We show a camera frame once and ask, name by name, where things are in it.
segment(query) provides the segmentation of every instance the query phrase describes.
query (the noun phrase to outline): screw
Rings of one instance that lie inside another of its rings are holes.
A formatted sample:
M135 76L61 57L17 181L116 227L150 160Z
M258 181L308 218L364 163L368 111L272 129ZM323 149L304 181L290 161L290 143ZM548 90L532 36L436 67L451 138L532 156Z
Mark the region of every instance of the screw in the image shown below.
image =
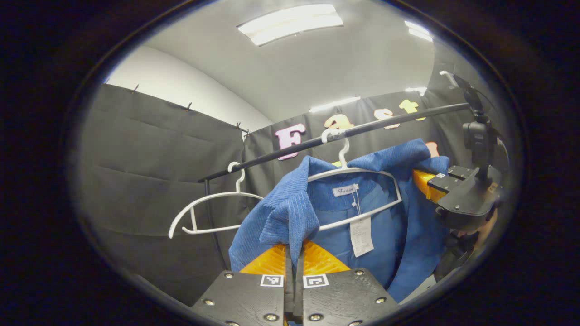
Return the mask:
M321 314L311 314L308 319L310 319L311 321L319 321L322 319L322 315Z
M269 320L269 321L277 321L278 316L276 316L275 314L267 314L264 316L264 319Z

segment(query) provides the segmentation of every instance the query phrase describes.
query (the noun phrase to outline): black metal rod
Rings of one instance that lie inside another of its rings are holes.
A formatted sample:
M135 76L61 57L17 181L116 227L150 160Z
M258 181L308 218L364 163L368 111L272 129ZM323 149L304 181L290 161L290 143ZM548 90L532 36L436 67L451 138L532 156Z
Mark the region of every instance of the black metal rod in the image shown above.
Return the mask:
M401 114L401 115L398 115L398 116L393 117L391 119L367 122L366 124L362 124L362 125L352 127L350 129L346 129L344 134L342 134L340 137L330 137L329 136L328 141L332 142L334 140L341 139L344 137L351 137L351 136L359 135L359 134L364 133L364 132L380 129L382 127L386 127L386 126L390 126L390 125L400 124L400 123L407 122L407 121L412 121L412 120L419 119L419 118L426 118L426 117L431 117L433 115L451 113L451 112L467 110L467 109L469 109L469 104L459 103L459 104L452 104L452 105L447 105L447 106L430 108L427 111L420 111L420 112L409 113L409 114ZM290 146L290 147L287 147L287 148L284 148L281 150L277 150L277 151L272 152L270 154L262 155L258 158L253 159L253 160L249 160L247 162L243 162L241 164L235 165L231 168L231 172L228 172L227 170L216 172L216 173L209 175L203 179L200 179L198 182L204 182L206 180L212 180L215 178L219 178L221 176L228 175L228 174L233 173L235 171L249 168L250 166L258 165L258 164L268 162L268 161L274 160L276 158L282 157L284 155L292 154L292 153L295 153L298 151L303 151L303 150L306 150L308 148L312 148L312 147L316 147L316 146L320 146L320 145L322 145L322 138L317 137L314 139L310 139L310 140L307 140L303 143L296 144L296 145L293 145L293 146Z
M209 195L209 180L208 179L205 179L205 195L206 196ZM213 226L213 217L212 217L211 207L209 206L209 200L205 201L205 207L208 210L207 216L208 216L208 221L209 221L209 227L211 229L214 229L215 226ZM213 247L218 252L217 254L219 255L219 257L222 261L222 268L227 270L226 259L223 257L222 248L219 245L218 235L216 234L216 232L212 233L212 238L213 238Z

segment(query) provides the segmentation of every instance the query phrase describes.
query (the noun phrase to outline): ceiling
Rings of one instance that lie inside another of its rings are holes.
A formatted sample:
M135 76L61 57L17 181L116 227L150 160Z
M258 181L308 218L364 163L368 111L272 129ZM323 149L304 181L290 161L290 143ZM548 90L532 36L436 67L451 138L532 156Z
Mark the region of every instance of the ceiling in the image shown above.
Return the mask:
M394 7L329 0L343 27L254 45L236 26L265 13L317 1L222 0L171 24L145 45L201 70L273 122L312 106L426 86L433 43L412 36Z

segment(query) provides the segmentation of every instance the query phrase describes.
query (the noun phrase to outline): pink letter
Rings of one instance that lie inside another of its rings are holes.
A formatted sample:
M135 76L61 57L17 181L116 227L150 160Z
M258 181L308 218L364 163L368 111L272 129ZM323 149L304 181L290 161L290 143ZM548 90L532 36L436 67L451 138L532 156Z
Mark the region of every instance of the pink letter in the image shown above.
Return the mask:
M306 127L303 124L297 124L292 127L280 129L279 131L275 132L274 134L278 137L280 141L280 149L288 148L292 145L296 145L302 142L302 138L300 137L301 132L305 132ZM280 161L285 160L287 158L291 158L298 155L298 153L292 153L285 156L278 158Z

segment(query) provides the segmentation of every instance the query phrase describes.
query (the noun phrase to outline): hanger hook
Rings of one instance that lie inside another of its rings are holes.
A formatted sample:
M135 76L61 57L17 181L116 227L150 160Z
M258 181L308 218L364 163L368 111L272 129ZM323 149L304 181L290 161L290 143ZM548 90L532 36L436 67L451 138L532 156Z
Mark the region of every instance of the hanger hook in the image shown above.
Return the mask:
M232 162L230 163L230 165L227 166L227 171L231 172L231 168L235 165L239 165L240 163L238 162ZM239 193L240 192L240 183L242 183L242 181L244 181L244 179L246 178L246 172L244 171L244 169L241 169L240 171L242 171L242 176L241 178L239 178L236 182L235 182L235 192Z
M322 132L322 135L320 136L320 138L322 140L322 143L326 144L328 142L328 134L329 133L331 133L333 136L335 136L335 135L341 135L344 132L345 131L343 129L328 128ZM340 168L341 169L347 168L345 154L348 153L349 149L350 149L350 142L349 142L349 139L347 137L345 137L345 146L342 147L340 152L338 152L338 159L340 161Z

